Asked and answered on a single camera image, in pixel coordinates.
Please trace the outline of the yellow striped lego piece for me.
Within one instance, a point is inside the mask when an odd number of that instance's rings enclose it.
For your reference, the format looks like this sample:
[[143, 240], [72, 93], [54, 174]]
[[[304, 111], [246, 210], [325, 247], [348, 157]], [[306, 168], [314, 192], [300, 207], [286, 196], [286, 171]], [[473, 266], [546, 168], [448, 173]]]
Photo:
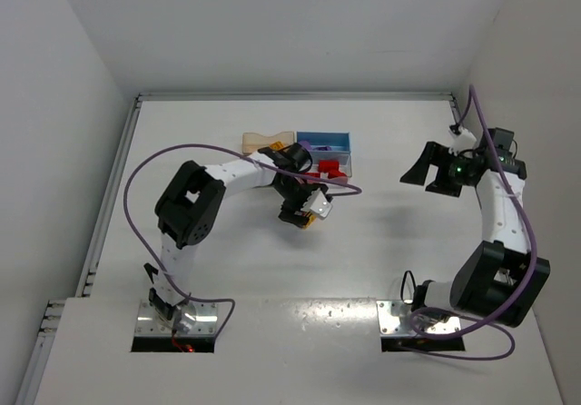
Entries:
[[309, 228], [315, 221], [317, 220], [317, 217], [315, 215], [311, 215], [308, 220], [301, 226], [302, 230], [306, 230], [307, 228]]

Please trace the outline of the red lego piece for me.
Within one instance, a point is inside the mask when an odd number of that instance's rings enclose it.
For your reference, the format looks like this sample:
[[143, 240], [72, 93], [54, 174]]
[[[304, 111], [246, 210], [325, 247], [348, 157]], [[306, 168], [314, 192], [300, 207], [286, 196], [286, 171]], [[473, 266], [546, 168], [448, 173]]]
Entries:
[[325, 174], [329, 179], [342, 176], [340, 162], [337, 160], [320, 160], [318, 171]]

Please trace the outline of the red half round lego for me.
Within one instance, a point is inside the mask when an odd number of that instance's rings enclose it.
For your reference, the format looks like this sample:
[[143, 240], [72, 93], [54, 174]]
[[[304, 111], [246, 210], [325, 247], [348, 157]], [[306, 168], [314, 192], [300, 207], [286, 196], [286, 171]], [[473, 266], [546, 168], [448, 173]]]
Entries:
[[349, 177], [341, 171], [328, 172], [328, 179], [340, 184], [347, 184], [349, 182]]

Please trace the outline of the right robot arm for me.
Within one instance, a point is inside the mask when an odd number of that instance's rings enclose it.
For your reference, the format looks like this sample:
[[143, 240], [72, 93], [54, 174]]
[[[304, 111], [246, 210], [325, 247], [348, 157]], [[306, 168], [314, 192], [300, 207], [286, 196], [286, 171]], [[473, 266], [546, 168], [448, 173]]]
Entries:
[[482, 241], [452, 282], [427, 280], [414, 291], [411, 309], [430, 317], [448, 311], [486, 318], [515, 328], [525, 319], [550, 274], [550, 263], [534, 258], [518, 213], [527, 168], [510, 147], [514, 134], [492, 128], [482, 138], [451, 126], [452, 143], [426, 143], [419, 159], [401, 177], [430, 193], [458, 197], [465, 187], [476, 191], [482, 218]]

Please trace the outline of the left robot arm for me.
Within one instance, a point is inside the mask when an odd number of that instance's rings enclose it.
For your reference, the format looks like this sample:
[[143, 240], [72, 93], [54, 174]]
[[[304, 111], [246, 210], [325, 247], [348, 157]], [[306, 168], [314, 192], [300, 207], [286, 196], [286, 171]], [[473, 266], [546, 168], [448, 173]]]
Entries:
[[149, 301], [161, 316], [173, 320], [184, 304], [184, 295], [172, 284], [185, 288], [197, 245], [210, 234], [225, 199], [271, 186], [282, 197], [281, 221], [304, 229], [328, 216], [332, 208], [328, 187], [293, 176], [309, 162], [310, 153], [294, 143], [263, 147], [248, 161], [207, 166], [188, 161], [180, 167], [154, 208], [162, 233], [161, 266], [146, 267], [153, 283]]

